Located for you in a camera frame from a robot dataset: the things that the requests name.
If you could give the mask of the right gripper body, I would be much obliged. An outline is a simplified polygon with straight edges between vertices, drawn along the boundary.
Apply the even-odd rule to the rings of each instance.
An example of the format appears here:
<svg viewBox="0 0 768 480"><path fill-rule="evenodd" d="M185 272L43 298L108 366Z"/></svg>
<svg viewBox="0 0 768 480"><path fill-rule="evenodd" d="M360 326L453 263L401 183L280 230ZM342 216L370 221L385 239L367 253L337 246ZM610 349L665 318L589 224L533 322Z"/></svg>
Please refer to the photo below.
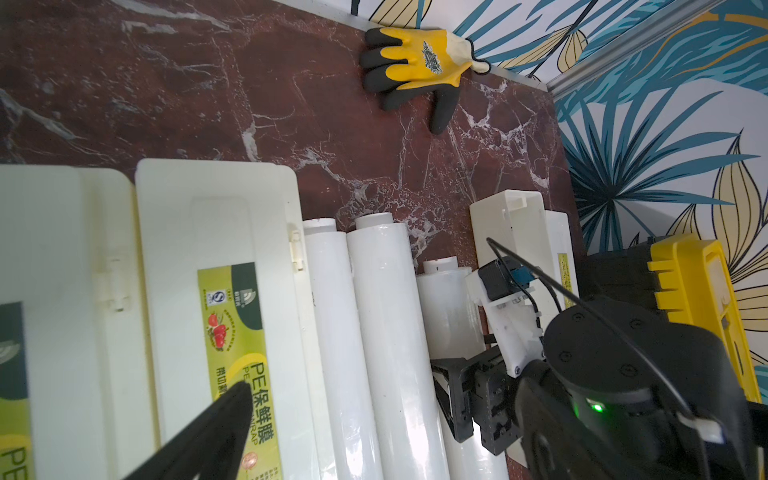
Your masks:
<svg viewBox="0 0 768 480"><path fill-rule="evenodd" d="M486 450L499 455L519 438L516 380L507 374L499 347L470 359L435 359L431 369L437 402L455 441L477 435Z"/></svg>

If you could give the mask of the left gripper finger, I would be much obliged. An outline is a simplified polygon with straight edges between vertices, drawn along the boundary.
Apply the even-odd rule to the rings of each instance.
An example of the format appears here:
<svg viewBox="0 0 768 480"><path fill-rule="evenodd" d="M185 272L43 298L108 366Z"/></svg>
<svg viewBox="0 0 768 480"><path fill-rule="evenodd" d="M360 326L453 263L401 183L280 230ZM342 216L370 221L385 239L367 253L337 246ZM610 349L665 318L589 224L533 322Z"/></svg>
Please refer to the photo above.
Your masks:
<svg viewBox="0 0 768 480"><path fill-rule="evenodd" d="M251 387L238 382L130 479L235 479L252 419Z"/></svg>

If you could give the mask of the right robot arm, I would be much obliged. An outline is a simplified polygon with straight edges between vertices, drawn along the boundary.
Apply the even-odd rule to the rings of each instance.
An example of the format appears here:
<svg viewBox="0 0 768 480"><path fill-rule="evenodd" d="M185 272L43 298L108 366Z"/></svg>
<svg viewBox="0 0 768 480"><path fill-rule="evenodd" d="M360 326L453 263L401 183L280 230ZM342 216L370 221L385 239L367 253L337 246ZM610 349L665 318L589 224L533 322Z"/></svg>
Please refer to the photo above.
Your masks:
<svg viewBox="0 0 768 480"><path fill-rule="evenodd" d="M520 443L534 479L761 479L767 409L739 384L722 341L612 299L546 328L516 319L471 358L434 360L458 442Z"/></svg>

